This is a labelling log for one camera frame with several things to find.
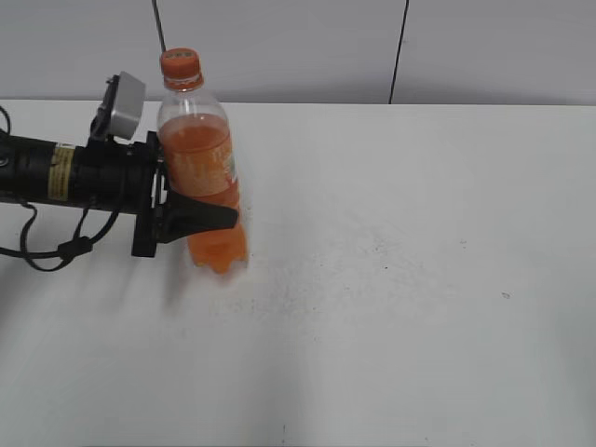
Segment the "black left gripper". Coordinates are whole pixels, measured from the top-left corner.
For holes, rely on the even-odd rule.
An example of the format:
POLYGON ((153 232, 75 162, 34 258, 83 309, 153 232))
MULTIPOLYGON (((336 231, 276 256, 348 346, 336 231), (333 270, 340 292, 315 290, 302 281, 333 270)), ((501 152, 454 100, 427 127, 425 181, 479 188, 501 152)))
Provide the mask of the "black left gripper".
MULTIPOLYGON (((112 137, 88 141, 75 162, 74 196, 83 200, 87 210, 110 213, 106 224, 90 238, 91 244, 107 236, 120 214, 131 214, 135 217, 131 255, 156 255, 153 192, 160 169, 160 144, 154 131, 143 142, 124 144, 112 137)), ((237 222, 235 209, 169 191, 162 204, 160 242, 233 229, 237 222)))

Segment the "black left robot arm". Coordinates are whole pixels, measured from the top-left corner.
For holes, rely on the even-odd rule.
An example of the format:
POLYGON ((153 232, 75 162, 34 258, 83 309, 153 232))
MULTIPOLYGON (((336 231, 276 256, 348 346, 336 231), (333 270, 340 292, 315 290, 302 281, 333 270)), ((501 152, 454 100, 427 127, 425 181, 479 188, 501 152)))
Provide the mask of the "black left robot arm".
POLYGON ((34 210, 37 204, 103 210, 109 218, 99 232, 85 236, 77 227, 72 238, 52 251, 28 248, 29 220, 15 250, 2 254, 29 264, 58 259, 62 265, 91 252, 122 213, 135 218, 131 254, 152 258, 160 244, 194 234, 233 228, 238 213, 182 196, 169 187, 160 144, 150 131, 144 142, 119 143, 113 137, 90 138, 84 146, 1 137, 1 200, 34 210))

